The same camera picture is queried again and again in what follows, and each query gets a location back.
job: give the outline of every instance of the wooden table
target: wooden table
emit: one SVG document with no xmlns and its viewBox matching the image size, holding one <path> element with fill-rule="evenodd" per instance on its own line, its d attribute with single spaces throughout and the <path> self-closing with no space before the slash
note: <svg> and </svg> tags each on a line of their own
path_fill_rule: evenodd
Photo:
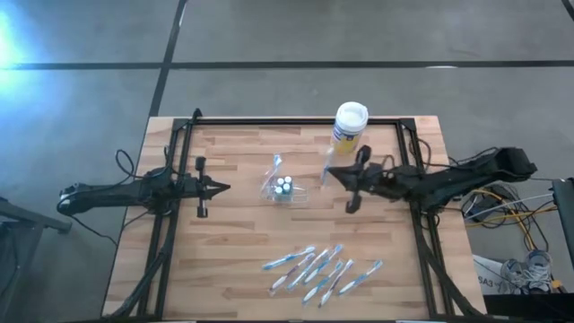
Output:
<svg viewBox="0 0 574 323">
<path fill-rule="evenodd" d="M 150 119 L 139 175 L 164 164 L 163 146 L 169 142 L 172 120 Z M 438 119 L 415 117 L 415 120 L 419 137 L 432 147 L 432 161 L 448 163 Z M 363 194 L 361 210 L 346 214 L 344 204 L 350 194 L 334 179 L 325 186 L 320 180 L 331 131 L 329 126 L 194 127 L 187 170 L 195 174 L 195 157 L 203 155 L 207 158 L 206 174 L 230 184 L 231 189 L 208 202 L 207 219 L 196 218 L 195 199 L 182 202 L 164 319 L 428 317 L 408 204 L 389 203 L 384 198 Z M 361 143 L 372 147 L 372 162 L 381 161 L 388 153 L 400 161 L 396 131 L 392 127 L 368 126 Z M 261 180 L 272 164 L 274 153 L 283 157 L 281 173 L 307 188 L 307 203 L 277 206 L 260 199 Z M 338 158 L 337 162 L 351 164 L 353 158 Z M 126 221 L 142 211 L 130 207 Z M 144 273 L 152 223 L 152 216 L 144 217 L 122 232 L 104 314 L 121 304 Z M 484 312 L 460 213 L 441 214 L 439 236 L 449 275 L 465 297 Z M 356 260 L 340 286 L 364 273 L 375 259 L 383 259 L 385 265 L 361 287 L 343 298 L 332 297 L 320 310 L 317 308 L 320 294 L 309 306 L 301 307 L 301 297 L 313 284 L 309 288 L 298 287 L 292 293 L 279 291 L 273 298 L 268 295 L 271 284 L 294 264 L 263 272 L 261 266 L 265 262 L 307 245 L 316 245 L 320 252 L 337 243 L 344 244 L 341 258 Z M 433 279 L 433 283 L 437 302 L 441 303 L 438 282 Z M 154 295 L 152 292 L 150 310 Z"/>
</svg>

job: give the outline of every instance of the toothbrush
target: toothbrush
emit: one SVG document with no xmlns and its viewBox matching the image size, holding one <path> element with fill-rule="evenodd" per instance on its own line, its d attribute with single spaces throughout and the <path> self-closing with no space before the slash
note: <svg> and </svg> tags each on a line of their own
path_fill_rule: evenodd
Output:
<svg viewBox="0 0 574 323">
<path fill-rule="evenodd" d="M 337 264 L 335 265 L 335 269 L 331 272 L 331 274 L 329 274 L 327 277 L 321 279 L 321 281 L 319 282 L 319 284 L 317 284 L 317 286 L 313 287 L 312 290 L 310 290 L 307 295 L 305 295 L 305 297 L 303 297 L 303 305 L 307 304 L 311 298 L 313 296 L 315 296 L 315 294 L 325 285 L 328 283 L 329 279 L 331 279 L 331 277 L 333 277 L 338 271 L 339 269 L 341 269 L 343 267 L 343 261 L 339 260 L 337 261 Z"/>
<path fill-rule="evenodd" d="M 315 259 L 313 259 L 313 261 L 305 268 L 303 269 L 303 271 L 299 274 L 299 276 L 297 276 L 297 278 L 295 278 L 294 281 L 292 281 L 290 284 L 287 285 L 287 290 L 288 291 L 292 291 L 293 288 L 295 288 L 295 286 L 297 286 L 297 284 L 299 283 L 299 281 L 301 279 L 303 279 L 307 273 L 309 272 L 309 270 L 311 270 L 311 268 L 317 263 L 319 262 L 319 260 L 321 260 L 324 256 L 326 256 L 329 253 L 329 249 L 325 249 L 323 250 L 323 252 L 321 252 Z"/>
<path fill-rule="evenodd" d="M 355 280 L 348 283 L 345 287 L 341 288 L 341 290 L 339 291 L 339 296 L 343 295 L 346 292 L 349 292 L 352 288 L 360 285 L 362 282 L 364 282 L 365 279 L 367 279 L 367 277 L 369 277 L 372 273 L 377 271 L 377 269 L 381 268 L 382 266 L 383 266 L 383 260 L 375 261 L 373 267 L 368 272 L 366 272 L 363 275 L 360 275 L 359 277 L 355 278 Z"/>
<path fill-rule="evenodd" d="M 291 253 L 281 259 L 277 259 L 275 261 L 266 263 L 263 265 L 263 270 L 269 270 L 269 269 L 273 269 L 275 267 L 278 267 L 288 261 L 291 261 L 299 256 L 303 256 L 303 255 L 307 255 L 310 252 L 315 251 L 315 246 L 307 246 L 304 250 L 297 252 L 297 253 Z"/>
<path fill-rule="evenodd" d="M 343 270 L 341 270 L 341 272 L 339 273 L 339 275 L 337 275 L 337 277 L 335 278 L 335 280 L 333 281 L 333 283 L 331 284 L 331 287 L 329 287 L 329 290 L 326 291 L 326 293 L 321 297 L 321 302 L 319 303 L 319 308 L 323 307 L 327 301 L 329 301 L 329 297 L 331 297 L 331 294 L 333 293 L 333 290 L 335 289 L 335 287 L 337 286 L 337 283 L 339 283 L 339 281 L 341 280 L 341 277 L 343 276 L 343 274 L 349 269 L 351 268 L 352 264 L 354 263 L 354 261 L 352 261 L 352 259 L 349 259 L 349 261 L 347 261 L 346 265 L 344 266 Z"/>
<path fill-rule="evenodd" d="M 297 264 L 297 265 L 295 265 L 295 267 L 291 268 L 291 270 L 289 272 L 287 272 L 287 274 L 279 277 L 279 279 L 277 279 L 277 281 L 275 283 L 273 283 L 271 288 L 269 288 L 269 294 L 271 296 L 273 296 L 275 294 L 275 292 L 277 292 L 277 289 L 279 288 L 279 286 L 281 286 L 283 283 L 285 283 L 285 281 L 287 280 L 287 278 L 289 278 L 290 275 L 293 275 L 293 273 L 295 273 L 297 271 L 297 269 L 299 269 L 301 266 L 305 265 L 305 263 L 310 261 L 314 256 L 315 256 L 315 254 L 311 252 L 306 257 L 304 257 L 303 260 L 301 260 L 299 262 L 299 264 Z"/>
<path fill-rule="evenodd" d="M 341 252 L 341 250 L 343 250 L 343 245 L 336 245 L 335 248 L 333 249 L 333 252 L 331 253 L 331 255 L 329 255 L 329 258 L 326 259 L 325 261 L 323 261 L 323 263 L 321 263 L 317 268 L 315 268 L 315 270 L 313 270 L 311 272 L 311 274 L 309 274 L 307 276 L 307 278 L 305 278 L 305 280 L 303 281 L 303 284 L 306 285 L 308 284 L 310 281 L 313 280 L 313 278 L 315 278 L 315 276 L 321 272 L 321 270 L 323 270 L 327 265 L 329 265 L 329 263 L 331 262 L 331 260 L 339 253 Z"/>
<path fill-rule="evenodd" d="M 331 162 L 333 162 L 334 151 L 335 150 L 333 149 L 333 147 L 329 148 L 326 151 L 325 165 L 323 166 L 323 172 L 321 173 L 321 181 L 323 182 L 323 185 L 325 185 L 326 182 L 327 169 L 329 168 L 329 166 L 331 166 Z"/>
</svg>

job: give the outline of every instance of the plastic container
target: plastic container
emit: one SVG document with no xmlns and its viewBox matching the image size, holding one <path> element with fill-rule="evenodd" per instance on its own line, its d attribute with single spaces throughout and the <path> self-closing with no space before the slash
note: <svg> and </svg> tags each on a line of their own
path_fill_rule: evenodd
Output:
<svg viewBox="0 0 574 323">
<path fill-rule="evenodd" d="M 361 139 L 369 121 L 367 107 L 358 102 L 345 102 L 339 107 L 335 117 L 335 127 L 331 145 L 336 153 L 352 153 Z"/>
</svg>

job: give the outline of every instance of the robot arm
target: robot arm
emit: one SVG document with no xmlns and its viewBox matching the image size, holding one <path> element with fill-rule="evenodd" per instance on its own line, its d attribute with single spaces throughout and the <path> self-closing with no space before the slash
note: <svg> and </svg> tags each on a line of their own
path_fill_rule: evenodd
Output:
<svg viewBox="0 0 574 323">
<path fill-rule="evenodd" d="M 371 162 L 365 168 L 370 151 L 370 147 L 364 145 L 357 152 L 353 165 L 328 169 L 346 190 L 352 191 L 352 200 L 346 206 L 347 213 L 355 213 L 361 207 L 360 191 L 392 201 L 418 202 L 423 212 L 437 212 L 455 196 L 465 195 L 497 180 L 524 181 L 537 170 L 524 151 L 518 148 L 500 148 L 431 174 L 408 165 L 384 170 L 383 165 Z"/>
<path fill-rule="evenodd" d="M 60 192 L 57 211 L 64 215 L 74 215 L 89 211 L 93 207 L 140 205 L 155 214 L 166 214 L 170 211 L 172 201 L 196 197 L 199 198 L 197 216 L 205 218 L 207 209 L 204 207 L 204 201 L 212 199 L 230 186 L 204 175 L 204 167 L 205 157 L 197 157 L 196 170 L 199 177 L 194 178 L 187 173 L 180 182 L 171 178 L 170 168 L 161 167 L 147 172 L 129 184 L 74 184 Z"/>
</svg>

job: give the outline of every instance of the yellow label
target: yellow label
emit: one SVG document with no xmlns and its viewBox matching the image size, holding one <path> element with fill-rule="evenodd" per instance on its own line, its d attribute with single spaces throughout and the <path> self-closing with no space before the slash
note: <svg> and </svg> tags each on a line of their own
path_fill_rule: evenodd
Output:
<svg viewBox="0 0 574 323">
<path fill-rule="evenodd" d="M 331 145 L 336 153 L 352 153 L 359 142 L 359 137 L 359 135 L 343 135 L 341 139 L 337 140 L 333 136 L 331 137 Z"/>
</svg>

